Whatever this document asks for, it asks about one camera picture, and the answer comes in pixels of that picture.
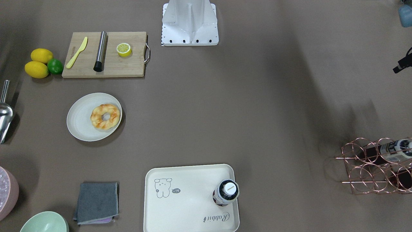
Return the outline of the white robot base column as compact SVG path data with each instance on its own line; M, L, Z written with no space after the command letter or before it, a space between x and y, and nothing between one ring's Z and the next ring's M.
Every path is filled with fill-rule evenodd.
M162 46L219 44L216 6L209 0L170 0L162 16Z

